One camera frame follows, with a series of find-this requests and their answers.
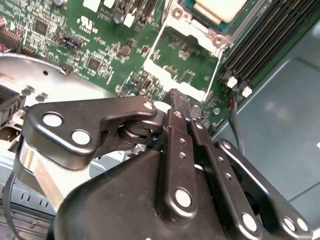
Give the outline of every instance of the red wire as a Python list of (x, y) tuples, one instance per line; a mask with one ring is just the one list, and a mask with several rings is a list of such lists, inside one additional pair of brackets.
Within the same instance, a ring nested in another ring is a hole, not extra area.
[(229, 101), (229, 110), (231, 110), (231, 108), (233, 107), (234, 105), (234, 99), (231, 98), (230, 101)]

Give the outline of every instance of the cable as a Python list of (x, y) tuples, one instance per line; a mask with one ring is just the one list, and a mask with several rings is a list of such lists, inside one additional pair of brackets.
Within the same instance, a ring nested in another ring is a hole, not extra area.
[(12, 189), (15, 184), (15, 179), (16, 179), (16, 174), (14, 173), (14, 171), (12, 171), (8, 180), (6, 181), (6, 183), (4, 185), (3, 202), (2, 202), (3, 213), (4, 213), (5, 220), (8, 223), (10, 229), (12, 230), (14, 236), (18, 240), (26, 240), (19, 235), (19, 233), (15, 227), (15, 223), (12, 219), (12, 215), (11, 215), (11, 193), (12, 193)]
[(54, 65), (52, 63), (37, 59), (35, 57), (26, 56), (26, 55), (14, 53), (14, 52), (0, 52), (0, 58), (1, 57), (9, 57), (9, 58), (17, 58), (17, 59), (29, 60), (29, 61), (32, 61), (32, 62), (35, 62), (35, 63), (43, 64), (43, 65), (46, 65), (48, 67), (54, 68), (54, 69), (58, 70), (58, 72), (60, 72), (60, 73), (64, 73), (64, 70), (61, 67), (59, 67), (57, 65)]
[(230, 99), (230, 108), (229, 108), (229, 123), (232, 128), (236, 144), (239, 152), (245, 154), (245, 143), (241, 137), (241, 130), (238, 121), (238, 103), (237, 103), (238, 92), (233, 94), (233, 97)]

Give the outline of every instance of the motherboard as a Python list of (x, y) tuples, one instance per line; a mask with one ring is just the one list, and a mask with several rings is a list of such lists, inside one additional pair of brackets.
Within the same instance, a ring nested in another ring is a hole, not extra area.
[(177, 88), (216, 128), (319, 18), (318, 0), (1, 0), (0, 52), (118, 97)]

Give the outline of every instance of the microchip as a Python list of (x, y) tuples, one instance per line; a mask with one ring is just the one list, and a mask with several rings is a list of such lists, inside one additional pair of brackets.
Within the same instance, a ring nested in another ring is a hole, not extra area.
[(47, 35), (48, 24), (46, 24), (43, 21), (40, 21), (39, 19), (37, 19), (35, 21), (34, 30), (38, 34), (41, 34), (41, 35), (45, 36), (45, 35)]
[(97, 72), (99, 67), (100, 67), (101, 62), (94, 59), (94, 58), (90, 58), (89, 63), (88, 63), (88, 68), (90, 68), (91, 70)]

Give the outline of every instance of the black cable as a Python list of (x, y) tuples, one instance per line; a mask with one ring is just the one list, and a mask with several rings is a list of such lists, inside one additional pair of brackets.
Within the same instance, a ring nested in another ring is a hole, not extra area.
[(241, 129), (238, 121), (238, 103), (237, 103), (238, 93), (235, 93), (230, 101), (230, 109), (229, 109), (229, 123), (232, 128), (236, 144), (239, 152), (244, 155), (245, 154), (245, 143), (241, 136)]
[(5, 220), (9, 225), (10, 229), (12, 230), (14, 236), (18, 240), (26, 240), (19, 235), (11, 215), (11, 193), (15, 184), (15, 180), (16, 180), (16, 174), (14, 171), (12, 171), (3, 189), (3, 202), (2, 202), (3, 213), (4, 213)]

